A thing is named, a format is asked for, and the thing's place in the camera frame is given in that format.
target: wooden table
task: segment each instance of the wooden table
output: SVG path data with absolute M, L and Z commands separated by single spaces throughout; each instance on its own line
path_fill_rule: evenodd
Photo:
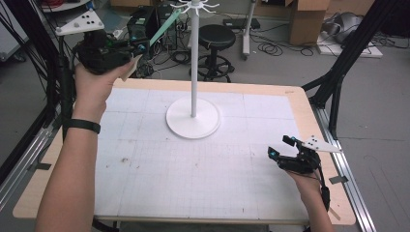
M 121 80 L 116 81 L 115 88 L 118 88 L 118 89 L 114 89 L 114 91 L 120 90 L 120 89 L 138 89 L 138 91 L 139 90 L 159 91 L 155 93 L 162 93 L 161 91 L 163 91 L 164 93 L 181 94 L 181 93 L 185 93 L 185 91 L 190 91 L 190 82 L 170 81 L 170 80 L 129 79 L 127 80 L 127 82 L 122 82 Z M 300 87 L 199 82 L 198 91 L 199 91 L 198 96 L 201 96 L 200 94 L 209 95 L 211 93 L 211 95 L 214 95 L 214 94 L 218 95 L 218 94 L 228 93 L 232 95 L 239 94 L 241 96 L 242 95 L 243 96 L 250 95 L 252 97 L 256 96 L 256 98 L 258 98 L 258 96 L 260 96 L 261 98 L 263 96 L 282 97 L 282 99 L 286 99 L 290 104 L 290 111 L 293 113 L 294 121 L 299 131 L 299 136 L 300 136 L 299 139 L 305 140 L 312 135 L 316 135 L 317 137 L 323 139 L 321 130 L 319 129 L 317 125 L 315 117 L 308 103 L 308 98 L 306 96 L 306 93 Z M 267 108 L 261 108 L 260 110 L 261 111 L 280 110 L 280 108 L 267 107 Z M 105 139 L 106 135 L 103 134 L 103 131 L 102 131 L 101 136 L 102 138 L 100 139 Z M 61 132 L 59 132 L 56 135 L 56 138 L 52 142 L 51 146 L 49 147 L 42 162 L 54 164 L 57 161 L 58 154 L 62 146 L 61 137 L 62 137 Z M 269 211 L 272 211 L 272 212 L 269 212 L 269 214 L 267 214 L 268 217 L 265 217 L 260 212 L 261 211 L 260 209 L 256 209 L 256 211 L 259 210 L 258 212 L 255 212 L 256 215 L 249 213 L 249 217 L 237 217 L 238 212 L 234 214 L 232 213 L 232 215 L 230 215 L 230 211 L 231 212 L 235 211 L 237 206 L 235 206 L 236 208 L 233 207 L 231 209 L 225 209 L 226 207 L 223 209 L 220 209 L 220 211 L 216 214 L 218 215 L 217 217 L 212 217 L 212 215 L 211 216 L 209 215 L 210 213 L 213 214 L 212 212 L 213 206 L 211 206 L 212 208 L 212 209 L 210 208 L 211 212 L 208 212 L 208 216 L 206 217 L 199 217 L 198 215 L 195 215 L 195 217 L 190 217 L 190 215 L 186 213 L 182 213 L 181 215 L 177 214 L 174 217 L 170 215 L 156 216 L 156 215 L 152 215 L 148 213 L 147 215 L 142 215 L 143 213 L 142 214 L 138 213 L 137 215 L 133 215 L 133 213 L 130 213 L 130 212 L 123 213 L 123 214 L 111 214 L 110 215 L 109 213 L 108 214 L 104 213 L 103 203 L 99 203 L 100 197 L 99 197 L 99 194 L 97 193 L 96 212 L 99 212 L 97 214 L 97 218 L 113 219 L 113 220 L 138 220 L 138 221 L 308 224 L 307 215 L 303 212 L 301 213 L 296 212 L 299 209 L 298 207 L 300 207 L 298 206 L 298 204 L 302 204 L 302 203 L 300 202 L 299 193 L 296 191 L 296 188 L 294 187 L 292 180 L 288 178 L 285 174 L 283 174 L 284 172 L 278 169 L 278 167 L 272 160 L 268 159 L 266 151 L 263 152 L 263 155 L 258 155 L 258 156 L 263 156 L 263 159 L 266 159 L 266 163 L 269 163 L 269 165 L 271 165 L 272 168 L 269 168 L 267 172 L 268 176 L 266 176 L 266 179 L 261 181 L 261 183 L 259 184 L 264 185 L 268 183 L 269 185 L 269 180 L 275 179 L 277 176 L 278 178 L 281 178 L 282 180 L 284 180 L 283 181 L 284 184 L 282 185 L 284 185 L 285 189 L 290 189 L 289 192 L 291 194 L 289 194 L 288 197 L 282 197 L 280 201 L 282 201 L 281 203 L 283 202 L 288 203 L 289 205 L 291 205 L 291 208 L 293 207 L 288 212 L 286 212 L 285 208 L 283 209 L 280 208 L 282 206 L 278 204 L 277 209 L 269 209 Z M 335 169 L 331 156 L 327 153 L 319 153 L 319 155 L 322 159 L 322 166 L 323 166 L 323 172 L 324 172 L 325 178 L 328 180 L 329 178 L 337 176 L 337 171 Z M 35 218 L 36 217 L 37 211 L 39 209 L 39 205 L 41 202 L 41 198 L 43 196 L 44 189 L 49 179 L 49 176 L 51 174 L 53 166 L 54 165 L 52 165 L 52 167 L 47 171 L 37 170 L 34 173 L 26 190 L 23 192 L 22 196 L 20 197 L 19 201 L 17 202 L 15 206 L 14 216 L 16 218 Z M 100 172 L 97 171 L 97 174 L 96 174 L 97 179 L 99 179 L 99 175 L 101 175 L 99 173 Z M 352 211 L 352 208 L 350 206 L 349 200 L 345 194 L 342 184 L 332 185 L 330 184 L 329 181 L 327 181 L 327 185 L 331 191 L 331 210 L 329 212 L 329 216 L 331 218 L 332 223 L 333 224 L 353 224 L 355 223 L 356 219 L 355 219 L 354 213 Z M 275 189 L 273 189 L 272 195 L 274 196 L 273 197 L 274 199 L 276 195 Z M 136 195 L 134 198 L 139 199 L 140 197 L 143 197 L 143 196 Z M 261 207 L 263 205 L 270 205 L 270 204 L 275 205 L 277 203 L 276 202 L 266 202 L 265 204 L 263 202 L 262 203 L 259 202 L 257 204 L 259 207 Z M 247 209 L 248 208 L 242 208 L 241 210 L 243 211 L 243 213 L 245 213 Z

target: black metal post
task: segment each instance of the black metal post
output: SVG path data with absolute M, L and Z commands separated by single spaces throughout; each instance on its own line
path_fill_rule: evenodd
M 334 139 L 337 139 L 337 114 L 343 79 L 399 2 L 375 0 L 332 68 L 325 75 L 302 86 L 305 91 L 320 86 L 314 96 L 309 98 L 310 103 L 318 108 L 325 108 L 326 101 L 333 96 L 329 129 Z

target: teal stick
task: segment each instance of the teal stick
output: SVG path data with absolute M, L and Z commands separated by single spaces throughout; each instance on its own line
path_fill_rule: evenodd
M 181 9 L 176 10 L 172 15 L 166 20 L 166 22 L 162 25 L 160 30 L 154 35 L 154 37 L 150 40 L 150 46 L 152 46 L 157 39 L 168 29 L 168 27 L 177 19 L 179 14 L 181 13 Z

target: gray floor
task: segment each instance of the gray floor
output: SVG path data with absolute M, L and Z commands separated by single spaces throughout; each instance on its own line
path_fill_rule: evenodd
M 101 11 L 106 18 L 124 23 L 118 14 Z M 201 23 L 221 23 L 222 15 L 203 18 Z M 282 22 L 260 19 L 262 29 Z M 287 27 L 263 33 L 273 40 L 286 40 Z M 234 83 L 302 86 L 326 73 L 337 59 L 318 54 L 312 56 L 283 49 L 280 56 L 270 56 L 251 43 L 251 55 L 241 59 L 242 38 L 220 55 L 232 62 Z M 366 202 L 377 231 L 410 231 L 410 49 L 379 47 L 382 59 L 360 58 L 343 83 L 337 134 L 356 182 Z M 165 59 L 163 53 L 158 62 Z M 168 61 L 156 70 L 173 66 Z M 155 79 L 189 80 L 189 66 L 158 71 Z M 29 62 L 7 62 L 0 66 L 0 163 L 37 117 L 44 105 L 44 92 Z M 16 200 L 30 178 L 26 175 L 15 195 L 0 212 L 2 231 L 32 231 L 34 221 L 13 218 Z M 273 231 L 301 231 L 301 227 L 278 226 Z M 338 226 L 337 231 L 360 231 L 359 226 Z

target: person's right arm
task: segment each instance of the person's right arm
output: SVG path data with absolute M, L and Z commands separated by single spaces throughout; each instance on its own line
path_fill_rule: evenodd
M 314 174 L 301 176 L 288 172 L 293 178 L 307 208 L 311 232 L 334 232 L 328 212 L 322 201 L 320 183 Z

